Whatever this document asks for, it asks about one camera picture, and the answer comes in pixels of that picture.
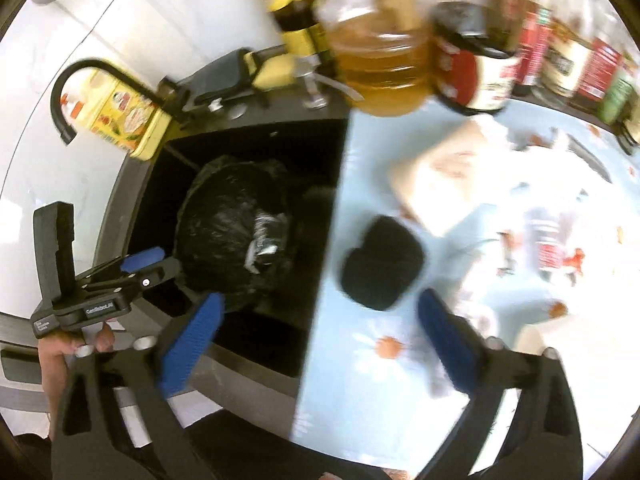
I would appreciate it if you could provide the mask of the person's left hand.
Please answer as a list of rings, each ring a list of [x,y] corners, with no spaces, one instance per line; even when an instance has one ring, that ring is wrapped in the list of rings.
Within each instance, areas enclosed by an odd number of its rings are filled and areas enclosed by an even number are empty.
[[[68,365],[66,358],[86,344],[79,334],[58,330],[38,340],[38,359],[41,370],[41,385],[47,398],[50,428],[49,439],[54,440],[58,408],[65,391]]]

